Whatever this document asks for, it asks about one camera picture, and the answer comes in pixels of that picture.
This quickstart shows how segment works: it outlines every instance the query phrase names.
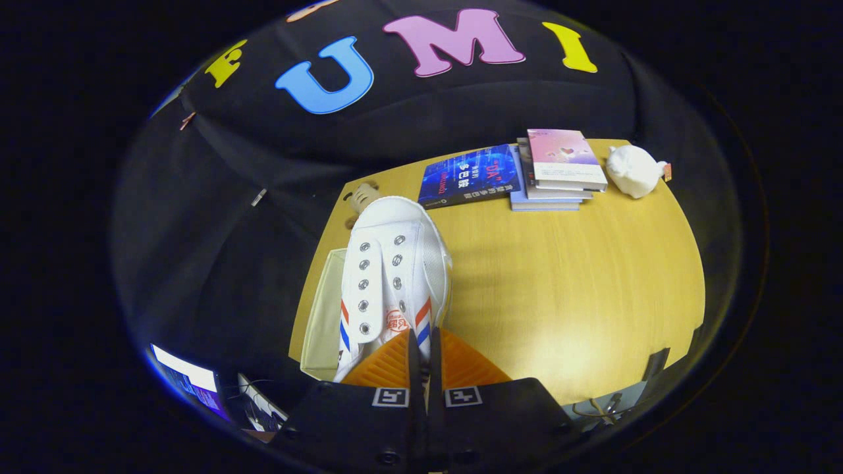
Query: white ceramic pig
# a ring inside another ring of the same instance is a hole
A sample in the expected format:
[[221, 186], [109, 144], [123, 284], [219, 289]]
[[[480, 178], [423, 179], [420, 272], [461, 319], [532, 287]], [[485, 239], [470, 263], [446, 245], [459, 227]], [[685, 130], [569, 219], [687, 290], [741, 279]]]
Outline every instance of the white ceramic pig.
[[664, 176], [666, 164], [664, 161], [656, 163], [643, 148], [624, 145], [620, 148], [609, 147], [606, 171], [618, 189], [638, 199], [655, 189], [659, 178]]

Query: computer monitor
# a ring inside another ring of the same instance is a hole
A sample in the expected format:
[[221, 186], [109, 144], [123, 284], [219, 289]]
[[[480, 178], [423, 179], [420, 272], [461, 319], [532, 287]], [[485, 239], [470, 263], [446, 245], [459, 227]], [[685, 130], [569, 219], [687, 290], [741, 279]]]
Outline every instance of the computer monitor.
[[198, 400], [224, 420], [232, 421], [219, 395], [218, 377], [211, 370], [190, 364], [154, 344], [150, 346], [160, 373], [179, 393]]

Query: orange rubber pad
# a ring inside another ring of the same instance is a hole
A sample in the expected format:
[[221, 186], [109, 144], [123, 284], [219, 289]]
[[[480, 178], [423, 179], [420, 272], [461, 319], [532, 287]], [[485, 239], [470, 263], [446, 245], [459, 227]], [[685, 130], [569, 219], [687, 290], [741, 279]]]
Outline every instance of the orange rubber pad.
[[443, 390], [512, 380], [491, 360], [452, 332], [440, 327], [439, 334], [442, 337]]
[[[401, 332], [366, 357], [346, 375], [342, 383], [364, 387], [410, 388], [407, 370], [408, 331]], [[443, 390], [512, 380], [452, 332], [439, 328], [439, 334], [442, 336]]]
[[342, 380], [343, 384], [364, 387], [410, 388], [407, 372], [407, 339], [410, 330], [389, 339], [369, 354]]

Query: blue book cover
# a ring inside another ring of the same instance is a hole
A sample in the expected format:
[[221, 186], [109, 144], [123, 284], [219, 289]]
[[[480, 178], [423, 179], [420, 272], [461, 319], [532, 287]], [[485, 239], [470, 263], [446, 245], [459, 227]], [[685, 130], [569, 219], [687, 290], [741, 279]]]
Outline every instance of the blue book cover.
[[418, 202], [425, 209], [505, 197], [524, 187], [510, 145], [483, 148], [430, 164], [421, 179]]
[[[512, 145], [510, 149], [513, 157], [520, 159], [520, 154], [517, 145]], [[515, 169], [518, 175], [518, 181], [521, 184], [519, 191], [513, 191], [509, 194], [509, 202], [511, 203], [513, 211], [576, 211], [579, 209], [579, 203], [582, 199], [576, 197], [560, 197], [557, 199], [528, 199], [527, 198], [527, 183], [524, 179], [524, 173], [520, 166]]]

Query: letter m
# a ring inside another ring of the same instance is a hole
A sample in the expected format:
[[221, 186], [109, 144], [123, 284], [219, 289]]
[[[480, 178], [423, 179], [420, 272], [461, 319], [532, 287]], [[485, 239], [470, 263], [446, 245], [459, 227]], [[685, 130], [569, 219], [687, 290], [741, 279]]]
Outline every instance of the letter m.
[[488, 64], [521, 62], [524, 54], [516, 51], [497, 22], [497, 12], [469, 8], [457, 13], [454, 30], [420, 16], [409, 16], [384, 25], [387, 33], [396, 33], [416, 55], [419, 66], [414, 71], [420, 78], [446, 73], [451, 63], [444, 61], [433, 47], [447, 53], [465, 66], [474, 61], [475, 42], [480, 43], [480, 60]]

